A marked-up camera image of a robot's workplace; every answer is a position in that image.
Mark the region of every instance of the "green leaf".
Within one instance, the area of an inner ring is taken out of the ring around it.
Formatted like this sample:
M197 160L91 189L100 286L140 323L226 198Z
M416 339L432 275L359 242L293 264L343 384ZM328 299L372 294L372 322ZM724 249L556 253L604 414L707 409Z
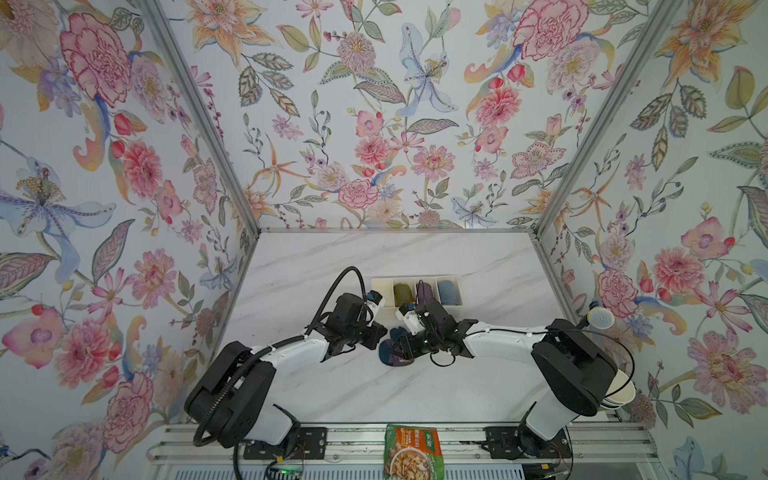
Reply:
M739 295L746 306L752 312L752 316L755 318L755 323L763 329L765 333L768 333L768 298L760 295Z
M762 147L763 145L754 141L743 141L707 153L713 158L732 161L741 167L754 169L762 164L760 158Z
M319 51L313 51L310 53L310 55L306 58L304 61L304 71L310 71L313 68L317 66L317 63L320 60L320 52Z
M349 77L351 74L352 71L349 67L344 65L341 61L336 61L326 69L326 73L324 73L323 78L320 79L320 84L324 85L337 78Z
M527 182L525 182L524 184L516 185L516 186L514 186L512 188L511 195L513 197L515 197L515 196L525 192L527 189L533 187L534 185L537 186L537 187L540 187L541 186L541 180L539 180L538 178L532 178L532 179L528 180Z
M680 419L690 425L691 428L694 427L694 421L690 419L690 415L676 403L674 404L674 412L677 413L677 416L679 416Z
M659 420L665 427L669 428L667 423L669 422L669 413L667 413L667 407L662 402L656 402L656 413L659 414Z
M733 129L739 127L739 125L741 125L747 120L748 120L747 117L734 115L732 117L724 118L723 120L717 122L717 125L715 125L714 127L709 127L707 131L711 131L716 134L722 134L727 131L732 131Z
M680 101L683 102L683 108L695 118L704 118L707 116L707 99L701 90L693 85L680 86Z
M733 77L725 91L725 105L731 110L745 108L755 93L755 77L744 67L733 68Z
M306 39L306 35L298 28L291 25L278 25L277 29L280 30L280 33L283 34L286 42L288 42L288 46L293 50L301 52L310 49L310 42Z
M395 5L394 3L388 3L388 2L381 2L377 5L381 13L383 13L386 16L394 15L395 13L402 13L402 10L400 10L400 7Z
M435 192L437 194L441 194L448 190L448 182L450 181L450 178L446 178L444 180L441 180L439 184L437 184L437 188L435 189Z
M680 400L677 403L679 406L688 413L688 415L694 417L696 420L706 420L714 416L722 415L722 412L717 411L706 400L690 397Z
M294 198L301 197L301 192L304 190L304 187L306 185L299 185L298 187L294 188L290 191L290 199L293 200Z
M630 30L624 34L624 37L621 38L621 41L619 41L619 45L616 45L616 48L619 48L620 46L624 45L628 41L633 41L638 39L644 27L645 27L645 24L641 23L639 25L635 25L634 27L630 28Z
M187 278L184 276L182 272L179 272L179 293L184 295L185 297L189 297L190 295L190 282L187 280Z

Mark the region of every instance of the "marble tabletop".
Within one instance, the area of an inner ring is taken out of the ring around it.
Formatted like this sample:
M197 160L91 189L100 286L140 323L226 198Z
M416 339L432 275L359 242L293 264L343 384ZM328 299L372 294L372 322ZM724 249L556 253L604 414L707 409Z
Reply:
M524 233L266 233L221 345L266 345L301 332L349 265L361 270L366 289L376 276L455 275L462 318L539 326L562 317ZM354 274L326 310L345 292L359 294ZM441 353L435 361L447 363L450 356ZM536 368L509 361L457 358L440 368L424 356L390 367L358 346L276 379L267 401L303 422L498 422L519 420L545 387Z

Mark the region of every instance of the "pink peony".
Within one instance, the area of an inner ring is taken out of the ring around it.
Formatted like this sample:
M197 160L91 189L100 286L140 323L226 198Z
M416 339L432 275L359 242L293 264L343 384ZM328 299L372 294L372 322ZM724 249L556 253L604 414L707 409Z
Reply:
M160 210L160 217L168 223L173 223L171 218L184 211L181 200L176 195L176 189L170 180L163 182L163 186L157 192L157 208Z
M605 308L620 318L627 318L637 310L634 302L637 289L632 279L620 270L608 269L598 277L598 295Z
M589 37L581 38L552 58L547 75L547 90L573 87L587 76L600 55L600 45Z
M690 339L688 356L696 360L694 389L704 395L712 394L719 406L725 405L728 394L730 408L747 414L756 403L766 406L766 390L760 386L767 380L768 370L751 361L757 355L751 348L736 350L739 337L731 330L725 336L717 332L704 333L703 343Z
M364 137L355 148L355 156L365 164L376 165L389 154L389 145L383 137Z
M369 113L367 111L360 111L357 114L357 136L365 137L368 135L376 135L384 126L384 119Z
M56 356L59 385L73 389L96 378L111 347L109 327L101 321L86 319L72 326L61 342L64 352Z
M69 30L59 37L61 54L80 89L114 108L131 89L131 63L120 37L90 13L69 15Z
M523 13L512 45L522 45L522 58L550 57L581 33L588 15L582 0L534 0Z
M608 268L622 272L627 269L633 253L634 240L617 234L610 235L600 245L603 264Z
M728 246L723 242L725 232L717 217L707 218L696 228L688 230L680 242L701 258L721 257L728 253Z
M453 161L456 156L448 152L445 147L437 148L436 145L432 145L429 150L424 147L419 149L420 152L413 157L414 165L411 167L417 175L424 174L425 177L436 182L448 175L446 171L453 170Z
M475 146L485 149L490 154L495 154L501 147L508 131L507 127L488 127L478 137Z
M514 178L533 177L557 163L564 154L564 148L552 148L542 141L536 141L526 151L512 155L512 163L515 166L512 176Z
M153 147L135 141L123 154L123 172L131 189L141 198L152 198L160 189L163 169Z
M130 382L121 382L109 399L104 417L104 447L114 453L125 450L147 423L152 400L152 380L142 372Z
M64 323L54 307L38 318L22 320L2 337L3 345L37 369L48 365L61 342Z
M134 264L139 273L134 273L126 280L133 285L133 294L136 300L144 298L144 309L157 306L157 298L165 297L176 291L174 280L176 270L174 259L165 254L165 249L160 248L152 252L144 252L144 262Z
M480 102L477 119L483 127L501 125L520 111L520 95L512 87L491 90Z
M693 293L704 281L704 265L699 257L682 247L665 248L656 255L654 273L659 284L672 293Z
M216 210L216 200L219 196L216 185L216 168L213 161L209 158L205 165L195 168L192 173L194 174L194 183L197 185L194 188L193 197L205 205L205 211L211 215Z
M339 201L349 208L363 208L378 198L379 188L371 185L370 180L357 179L339 189Z

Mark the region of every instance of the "pink flower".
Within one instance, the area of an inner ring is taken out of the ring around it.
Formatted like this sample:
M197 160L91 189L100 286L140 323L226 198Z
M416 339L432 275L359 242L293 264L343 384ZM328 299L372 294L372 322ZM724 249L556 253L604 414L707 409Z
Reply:
M448 175L446 171L453 170L455 155L449 153L445 147L437 148L436 145L432 145L429 150L424 147L419 149L420 152L413 157L414 165L411 167L417 175L424 174L425 177L436 182Z
M176 291L176 270L172 270L174 259L165 254L164 248L155 250L154 255L152 252L144 252L144 262L136 262L134 267L139 273L129 276L127 283L134 286L136 300L144 299L145 310L156 307L158 297Z
M56 437L46 478L90 478L101 461L103 448L104 433L100 422L76 422L65 427Z
M749 413L759 403L766 406L766 390L760 383L766 381L766 368L752 365L757 355L747 348L736 350L739 337L731 330L725 336L717 332L704 333L703 343L690 339L688 356L698 364L694 368L696 384L694 389L703 394L712 394L712 400L719 406L725 405L728 394L730 408L738 413Z
M424 143L425 138L419 138L416 139L416 134L410 134L410 136L406 132L402 132L400 134L400 140L397 139L397 137L392 137L391 141L395 142L395 146L392 147L393 150L400 150L402 148L402 151L408 153L408 147L413 147L414 145L419 145Z
M141 198L152 198L160 189L163 169L153 147L135 141L123 154L123 174L131 189Z
M54 307L43 310L39 318L22 320L2 337L3 345L24 361L41 369L53 358L61 342L64 322Z
M194 244L203 236L203 224L199 220L182 220L181 235L187 242Z
M131 64L131 94L157 121L165 116L165 88L156 64L142 55L134 56Z
M333 3L328 2L322 2L322 0L301 0L306 5L298 4L296 6L296 10L299 12L306 12L304 15L301 15L301 18L306 18L310 16L313 12L315 13L315 16L317 18L320 18L320 10L327 10L331 7L333 7Z
M142 372L135 373L132 381L118 385L102 422L107 450L120 453L139 436L149 418L153 393L152 380Z
M376 115L370 112L361 110L357 114L356 132L358 137L376 135L382 129L383 125L384 125L384 119L378 118Z
M491 90L480 102L477 119L483 127L501 125L520 111L520 95L512 87Z
M69 15L69 30L59 36L61 53L80 89L114 108L131 89L131 63L120 37L90 13Z
M723 294L723 296L718 296L717 282L712 281L710 281L710 295L704 294L704 292L698 288L694 289L694 291L699 296L699 300L701 300L704 305L712 307L707 310L708 317L712 318L715 316L715 313L719 313L720 319L723 320L725 326L727 326L728 329L732 332L735 332L735 330L733 330L731 323L735 326L738 326L745 332L749 332L752 329L752 326L749 323L736 316L747 315L750 313L750 309L746 308L745 306L726 306L728 303L731 303L737 296L739 296L738 291L728 290Z
M558 53L581 33L589 9L582 0L534 0L525 9L512 46L522 58L541 60Z
M563 129L563 116L560 114L554 117L547 117L547 135L556 137Z
M717 217L707 218L696 228L688 230L680 242L701 258L721 257L728 253L725 232Z
M365 137L355 148L355 156L365 164L376 165L389 154L389 145L384 137Z
M118 272L116 277L114 278L114 281L112 280L112 274L107 272L104 275L104 285L107 287L106 289L101 288L100 286L95 286L91 289L91 292L99 297L103 298L103 300L99 300L96 303L92 303L88 306L88 313L93 313L96 310L104 309L104 315L102 318L105 318L107 315L112 313L112 306L117 304L120 305L123 303L122 298L118 298L118 293L125 287L125 284L127 282L127 279L123 281L123 274L125 270L118 268Z
M163 186L157 191L157 209L160 211L160 217L168 223L173 223L171 218L184 211L170 180L163 182Z
M654 273L661 286L682 295L692 293L704 281L701 260L682 247L662 249L656 255Z
M620 318L627 318L637 310L634 302L637 289L632 279L620 270L608 269L598 277L598 295L605 308Z
M195 147L194 142L187 135L181 135L181 147L187 152L187 155L189 155L190 158L195 158L197 156L197 147Z
M371 185L370 180L357 179L339 189L339 201L349 208L363 208L373 204L377 198L379 188Z
M290 123L288 118L283 118L277 115L277 117L272 120L272 123L274 124L272 127L275 129L275 132L278 133L280 138L287 137L288 140L296 140L298 137L304 135L304 133L299 130L299 128Z
M572 87L587 76L599 55L600 45L589 37L571 43L550 61L547 90Z
M59 385L73 389L80 381L88 383L96 378L111 347L109 327L100 320L86 319L72 326L61 342L64 352L56 356Z
M498 171L496 167L488 161L487 158L482 161L475 161L475 176L480 177L483 180L487 180L490 177L497 177Z
M341 39L336 49L341 61L354 73L366 73L376 63L373 43L362 33L352 32Z
M634 240L630 240L622 235L610 235L600 245L603 264L608 268L621 270L622 272L627 269L633 253Z
M216 200L218 200L216 185L216 168L213 161L209 158L205 165L201 165L194 170L194 188L193 197L199 203L205 205L205 211L211 215L216 210Z
M533 177L559 161L564 154L564 148L552 148L542 141L536 141L526 151L512 155L512 163L515 166L512 176L514 178Z
M190 71L192 72L192 76L194 77L195 83L197 83L198 87L213 87L214 84L205 83L208 80L210 80L210 73L207 71L197 74L197 65L192 65L190 67Z
M490 154L495 154L498 148L501 147L508 131L507 127L488 127L475 141L475 146L484 148Z

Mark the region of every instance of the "food package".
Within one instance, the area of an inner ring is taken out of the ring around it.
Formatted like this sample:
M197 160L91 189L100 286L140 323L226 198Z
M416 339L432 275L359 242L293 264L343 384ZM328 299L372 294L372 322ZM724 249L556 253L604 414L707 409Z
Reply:
M384 472L387 478L443 480L445 466L437 430L387 425Z

